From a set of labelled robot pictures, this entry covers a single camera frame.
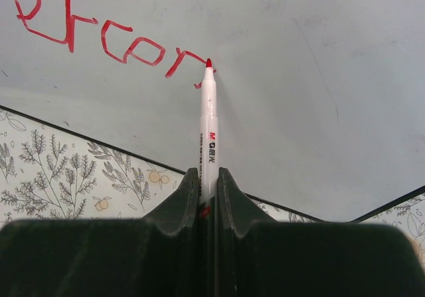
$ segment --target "red handwriting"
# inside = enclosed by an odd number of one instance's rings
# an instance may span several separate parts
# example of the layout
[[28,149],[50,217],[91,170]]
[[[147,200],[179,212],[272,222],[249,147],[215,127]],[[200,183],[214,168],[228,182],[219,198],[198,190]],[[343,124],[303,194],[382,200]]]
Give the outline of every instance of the red handwriting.
[[[16,8],[18,10],[18,15],[17,18],[19,20],[22,21],[22,24],[24,25],[24,28],[26,28],[26,30],[28,30],[30,33],[34,33],[35,35],[38,35],[40,37],[43,37],[47,40],[53,41],[55,43],[60,43],[62,45],[68,45],[68,49],[70,52],[74,52],[74,43],[75,43],[75,21],[82,21],[83,23],[90,23],[93,25],[97,25],[98,21],[95,18],[84,18],[78,15],[73,15],[71,14],[71,0],[65,0],[65,25],[66,25],[66,35],[64,40],[60,40],[60,39],[55,39],[53,37],[50,37],[44,33],[41,33],[39,31],[36,31],[32,28],[30,28],[28,26],[27,21],[30,21],[31,19],[33,19],[41,10],[41,0],[36,0],[36,3],[34,5],[34,8],[31,10],[31,12],[27,15],[25,15],[23,13],[21,4],[19,3],[19,0],[14,0],[15,4],[16,4]],[[160,44],[156,43],[155,41],[145,38],[145,37],[137,37],[128,47],[127,51],[125,51],[125,53],[123,54],[122,58],[116,56],[115,54],[113,54],[112,52],[109,51],[108,49],[108,42],[107,42],[107,32],[108,29],[110,27],[114,27],[114,28],[118,28],[121,29],[123,31],[127,31],[129,33],[133,32],[133,28],[131,27],[127,27],[124,25],[121,25],[119,23],[116,23],[115,21],[112,20],[106,20],[105,23],[103,24],[103,27],[100,31],[100,38],[102,41],[102,47],[104,49],[104,52],[110,56],[111,58],[115,59],[116,61],[120,62],[120,63],[127,63],[128,60],[128,56],[132,56],[133,58],[137,59],[140,62],[143,62],[145,64],[148,64],[149,66],[156,66],[158,65],[164,58],[166,50],[163,46],[161,46]],[[158,49],[159,53],[157,58],[154,61],[148,61],[145,60],[144,58],[141,58],[140,56],[137,56],[134,53],[134,50],[136,49],[136,47],[138,46],[139,43],[147,43],[153,47],[155,47],[156,49]],[[185,56],[191,56],[192,58],[194,58],[195,60],[198,60],[199,62],[203,63],[205,65],[206,60],[202,59],[200,56],[198,56],[195,53],[192,53],[190,51],[184,50],[181,51],[180,48],[176,48],[176,52],[177,52],[177,58],[174,62],[174,64],[171,66],[171,68],[167,71],[167,73],[165,73],[165,77],[166,78],[170,78],[174,75],[174,73],[177,71],[178,67],[180,66],[180,64],[182,63],[183,59]],[[201,83],[199,84],[194,84],[196,89],[199,89],[201,87]]]

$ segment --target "red ink stroke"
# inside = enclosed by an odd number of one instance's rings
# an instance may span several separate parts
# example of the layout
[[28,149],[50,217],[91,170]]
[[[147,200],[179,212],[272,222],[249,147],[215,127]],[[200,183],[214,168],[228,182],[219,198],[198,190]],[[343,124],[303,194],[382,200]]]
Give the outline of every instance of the red ink stroke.
[[[102,27],[102,31],[100,32],[100,34],[101,34],[101,37],[102,37],[102,46],[103,46],[103,48],[104,48],[105,53],[106,53],[108,56],[110,56],[110,57],[114,58],[115,60],[117,60],[117,61],[119,61],[119,62],[121,62],[121,63],[127,63],[128,56],[129,56],[129,55],[131,55],[132,57],[134,57],[134,58],[138,59],[138,61],[142,61],[142,62],[144,62],[144,63],[148,64],[149,66],[156,66],[157,64],[159,64],[159,63],[162,61],[162,59],[164,59],[164,55],[165,55],[165,52],[166,52],[165,48],[164,48],[163,46],[161,46],[161,45],[157,44],[155,41],[152,41],[152,40],[150,40],[150,39],[148,39],[148,38],[144,38],[144,37],[138,37],[138,38],[136,38],[136,39],[132,42],[132,44],[130,45],[130,47],[128,47],[128,49],[127,49],[127,51],[124,53],[124,55],[123,55],[122,59],[121,59],[121,58],[118,58],[116,55],[112,54],[112,53],[108,50],[108,45],[107,45],[107,43],[106,43],[106,32],[108,31],[108,29],[109,29],[109,27],[110,27],[111,25],[112,25],[112,26],[114,26],[114,27],[117,27],[117,28],[119,28],[119,29],[121,29],[121,30],[128,31],[128,32],[130,32],[130,33],[132,33],[132,32],[133,32],[133,28],[131,28],[131,27],[123,26],[123,25],[121,25],[121,24],[119,24],[119,23],[116,23],[115,21],[112,21],[112,20],[107,20],[107,21],[105,21],[104,26]],[[150,45],[154,46],[155,48],[157,48],[157,49],[159,50],[159,55],[158,55],[158,57],[155,59],[155,61],[153,61],[153,62],[147,61],[147,60],[145,60],[145,59],[143,59],[143,58],[141,58],[141,57],[137,56],[137,55],[133,52],[133,51],[134,51],[134,49],[138,46],[138,44],[139,44],[139,43],[141,43],[141,42],[149,43]]]
[[[183,52],[180,50],[180,48],[175,49],[177,52],[177,59],[175,60],[173,66],[171,66],[170,70],[167,71],[165,74],[166,78],[170,78],[174,72],[176,72],[179,65],[182,63],[183,58],[185,56],[191,56],[192,58],[197,59],[198,61],[202,62],[204,65],[207,63],[206,60],[202,59],[200,56],[196,55],[195,53],[191,53],[190,51],[184,50]],[[196,89],[199,89],[202,86],[202,82],[198,84],[194,84]]]
[[40,33],[39,31],[36,31],[34,29],[31,29],[28,27],[27,21],[34,18],[37,13],[39,13],[41,8],[41,0],[36,0],[36,4],[31,10],[31,12],[28,15],[24,15],[22,11],[21,4],[18,0],[14,0],[16,4],[16,8],[18,9],[18,15],[17,18],[19,20],[22,20],[22,24],[28,30],[30,33],[34,33],[40,37],[43,37],[45,39],[48,39],[50,41],[53,41],[55,43],[60,43],[62,45],[68,44],[68,48],[70,52],[74,52],[74,32],[75,32],[75,20],[83,21],[85,23],[92,23],[94,25],[98,24],[98,21],[93,19],[87,19],[76,15],[71,15],[71,0],[65,0],[65,10],[66,10],[66,36],[64,40],[58,40],[55,38],[52,38],[48,35],[45,35],[44,33]]

